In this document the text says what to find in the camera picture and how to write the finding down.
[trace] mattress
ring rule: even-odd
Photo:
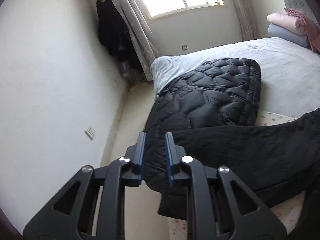
[[[151,66],[155,93],[203,62],[222,57],[250,58],[260,65],[260,110],[299,118],[320,107],[320,55],[281,38],[244,41],[157,58]]]
[[[287,117],[279,114],[261,111],[258,114],[256,125],[276,125],[285,122],[291,122],[296,118]],[[271,211],[284,224],[289,234],[298,223],[306,192],[271,208]],[[170,240],[187,239],[187,222],[184,220],[168,218]]]

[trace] gray cushion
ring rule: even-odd
[[[292,8],[302,12],[320,29],[319,23],[305,0],[284,0],[284,4],[286,8]]]
[[[297,35],[275,24],[269,25],[268,32],[272,37],[279,37],[284,40],[291,41],[307,49],[310,48],[310,43],[307,35]]]

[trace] curtain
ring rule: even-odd
[[[241,26],[244,41],[258,39],[256,17],[251,0],[233,0]]]
[[[134,0],[112,0],[129,27],[130,37],[148,81],[152,80],[151,64],[160,54],[153,42],[153,34]]]

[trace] wall socket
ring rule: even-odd
[[[96,131],[92,128],[91,125],[84,132],[91,140],[93,140],[94,136],[96,135]]]

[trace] baseboard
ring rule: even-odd
[[[115,140],[116,140],[116,135],[118,132],[118,128],[119,128],[119,123],[120,123],[120,119],[122,116],[122,112],[124,109],[124,105],[127,102],[127,98],[128,98],[128,93],[129,91],[126,89],[121,97],[118,109],[116,111],[116,116],[113,120],[108,138],[107,138],[107,142],[106,142],[106,146],[104,148],[103,151],[103,156],[100,162],[100,166],[106,166],[109,165],[111,163],[111,153],[113,150],[113,146],[115,144]]]

